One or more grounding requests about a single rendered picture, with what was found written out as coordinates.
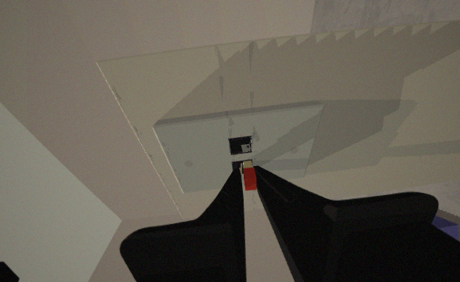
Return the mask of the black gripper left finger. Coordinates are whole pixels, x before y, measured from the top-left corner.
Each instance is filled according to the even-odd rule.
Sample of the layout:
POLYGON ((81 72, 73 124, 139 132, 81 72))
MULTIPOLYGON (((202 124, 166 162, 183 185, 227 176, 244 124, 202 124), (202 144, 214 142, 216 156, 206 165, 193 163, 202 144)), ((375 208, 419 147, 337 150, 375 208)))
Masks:
POLYGON ((136 282, 142 275, 216 266, 225 269, 227 282, 247 282, 240 169, 198 218, 136 230, 120 253, 136 282))

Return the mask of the beige flat panel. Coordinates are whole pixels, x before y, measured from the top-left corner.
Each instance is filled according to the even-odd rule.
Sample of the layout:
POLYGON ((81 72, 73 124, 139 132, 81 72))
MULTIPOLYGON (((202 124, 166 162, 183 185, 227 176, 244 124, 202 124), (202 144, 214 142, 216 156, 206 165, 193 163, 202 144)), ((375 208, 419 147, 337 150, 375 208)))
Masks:
POLYGON ((243 161, 329 200, 460 180, 460 20, 96 62, 184 219, 243 161))

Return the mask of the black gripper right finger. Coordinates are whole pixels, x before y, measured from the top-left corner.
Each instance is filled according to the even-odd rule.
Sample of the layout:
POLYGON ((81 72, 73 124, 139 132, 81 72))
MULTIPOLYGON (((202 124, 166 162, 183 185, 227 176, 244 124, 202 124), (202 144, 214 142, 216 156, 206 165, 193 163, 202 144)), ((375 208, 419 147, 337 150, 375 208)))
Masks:
POLYGON ((345 235, 432 223, 436 197, 408 191, 333 201, 254 166, 256 188, 295 282, 333 282, 345 235))

